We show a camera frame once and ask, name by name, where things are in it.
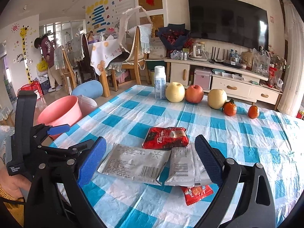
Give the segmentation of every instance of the purple hoodie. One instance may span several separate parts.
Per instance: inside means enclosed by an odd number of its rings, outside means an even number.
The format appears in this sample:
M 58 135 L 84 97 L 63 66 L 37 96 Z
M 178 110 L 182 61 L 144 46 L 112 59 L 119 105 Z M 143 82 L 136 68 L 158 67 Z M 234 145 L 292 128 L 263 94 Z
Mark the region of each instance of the purple hoodie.
M 48 37 L 45 37 L 41 41 L 41 49 L 42 49 L 42 54 L 45 60 L 47 60 L 47 55 L 50 56 L 50 60 L 47 62 L 49 65 L 49 68 L 54 66 L 54 47 L 51 41 L 48 39 Z

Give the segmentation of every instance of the yellow plastic bag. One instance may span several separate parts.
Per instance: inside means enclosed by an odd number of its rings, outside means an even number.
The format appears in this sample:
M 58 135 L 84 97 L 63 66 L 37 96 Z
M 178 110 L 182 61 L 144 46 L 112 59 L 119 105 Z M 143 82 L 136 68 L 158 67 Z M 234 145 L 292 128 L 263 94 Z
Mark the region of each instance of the yellow plastic bag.
M 43 58 L 42 61 L 37 64 L 37 69 L 39 72 L 43 72 L 48 69 L 48 66 L 49 66 L 48 63 Z

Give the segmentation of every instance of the black tv screen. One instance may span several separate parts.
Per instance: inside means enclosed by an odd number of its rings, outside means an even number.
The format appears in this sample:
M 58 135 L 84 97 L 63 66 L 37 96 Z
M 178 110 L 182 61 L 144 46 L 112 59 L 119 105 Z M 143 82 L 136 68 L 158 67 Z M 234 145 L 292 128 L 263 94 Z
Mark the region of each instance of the black tv screen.
M 268 49 L 267 12 L 238 0 L 189 0 L 191 37 Z

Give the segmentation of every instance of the human hand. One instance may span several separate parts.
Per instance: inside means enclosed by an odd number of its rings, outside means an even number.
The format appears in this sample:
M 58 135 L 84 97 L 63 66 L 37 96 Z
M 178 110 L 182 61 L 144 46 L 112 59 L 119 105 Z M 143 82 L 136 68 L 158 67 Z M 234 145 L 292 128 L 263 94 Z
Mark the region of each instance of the human hand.
M 19 199 L 23 197 L 20 188 L 29 191 L 31 182 L 21 174 L 9 176 L 6 166 L 0 170 L 0 185 L 13 198 Z

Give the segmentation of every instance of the metal screw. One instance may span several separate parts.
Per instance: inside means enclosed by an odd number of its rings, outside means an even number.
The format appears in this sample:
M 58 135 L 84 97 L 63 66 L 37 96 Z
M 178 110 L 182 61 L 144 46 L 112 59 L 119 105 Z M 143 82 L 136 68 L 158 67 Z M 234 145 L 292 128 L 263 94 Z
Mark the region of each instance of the metal screw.
M 226 159 L 226 161 L 228 164 L 234 164 L 234 160 L 231 158 Z
M 262 168 L 263 168 L 263 165 L 262 165 L 261 163 L 257 163 L 256 166 L 257 166 L 257 168 L 259 168 L 259 169 L 262 169 Z
M 69 159 L 66 163 L 68 165 L 73 165 L 75 163 L 75 160 L 74 159 Z
M 44 168 L 45 168 L 45 163 L 39 165 L 39 169 L 44 169 Z

